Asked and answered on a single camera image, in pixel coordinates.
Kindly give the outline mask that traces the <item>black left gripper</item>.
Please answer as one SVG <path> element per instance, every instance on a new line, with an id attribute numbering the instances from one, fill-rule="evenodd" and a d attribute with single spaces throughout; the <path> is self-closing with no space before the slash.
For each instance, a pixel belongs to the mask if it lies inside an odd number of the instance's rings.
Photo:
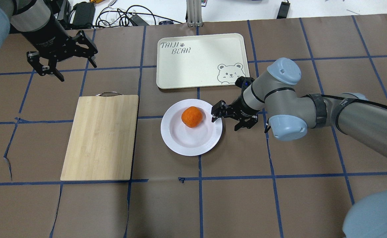
<path id="1" fill-rule="evenodd" d="M 86 58 L 94 69 L 97 68 L 98 49 L 83 30 L 71 37 L 58 20 L 49 20 L 40 29 L 27 32 L 27 40 L 36 48 L 36 51 L 27 52 L 27 61 L 40 76 L 52 74 L 64 82 L 56 65 L 73 56 Z"/>

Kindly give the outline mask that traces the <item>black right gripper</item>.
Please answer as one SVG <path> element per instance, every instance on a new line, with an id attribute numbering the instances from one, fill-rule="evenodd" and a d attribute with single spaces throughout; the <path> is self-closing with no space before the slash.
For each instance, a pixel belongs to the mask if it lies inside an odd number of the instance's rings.
<path id="1" fill-rule="evenodd" d="M 212 119 L 214 123 L 218 118 L 232 118 L 237 120 L 235 131 L 241 128 L 251 129 L 258 123 L 259 110 L 252 109 L 248 106 L 242 96 L 235 99 L 231 104 L 225 101 L 218 101 L 211 109 Z"/>

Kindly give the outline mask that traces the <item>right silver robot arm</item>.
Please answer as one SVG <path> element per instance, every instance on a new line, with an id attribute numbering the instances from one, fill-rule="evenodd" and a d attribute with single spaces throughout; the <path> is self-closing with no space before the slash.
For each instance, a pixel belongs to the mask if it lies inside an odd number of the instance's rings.
<path id="1" fill-rule="evenodd" d="M 233 118 L 240 128 L 253 127 L 257 113 L 269 115 L 266 130 L 281 141 L 300 139 L 308 129 L 333 126 L 387 158 L 387 105 L 367 100 L 359 93 L 339 96 L 307 94 L 297 96 L 294 86 L 301 79 L 298 65 L 280 58 L 257 79 L 235 77 L 240 96 L 231 104 L 221 100 L 211 109 L 212 122 Z M 347 238 L 387 238 L 387 191 L 356 202 L 343 222 Z"/>

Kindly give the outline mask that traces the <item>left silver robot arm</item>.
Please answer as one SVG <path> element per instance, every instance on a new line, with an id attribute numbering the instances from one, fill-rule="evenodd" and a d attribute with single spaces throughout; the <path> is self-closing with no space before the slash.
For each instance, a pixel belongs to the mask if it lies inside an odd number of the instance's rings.
<path id="1" fill-rule="evenodd" d="M 26 53 L 26 59 L 41 76 L 53 74 L 64 81 L 56 65 L 73 56 L 86 58 L 97 67 L 94 60 L 97 47 L 92 39 L 83 30 L 74 37 L 69 36 L 42 0 L 0 0 L 0 48 L 10 26 L 36 48 Z"/>

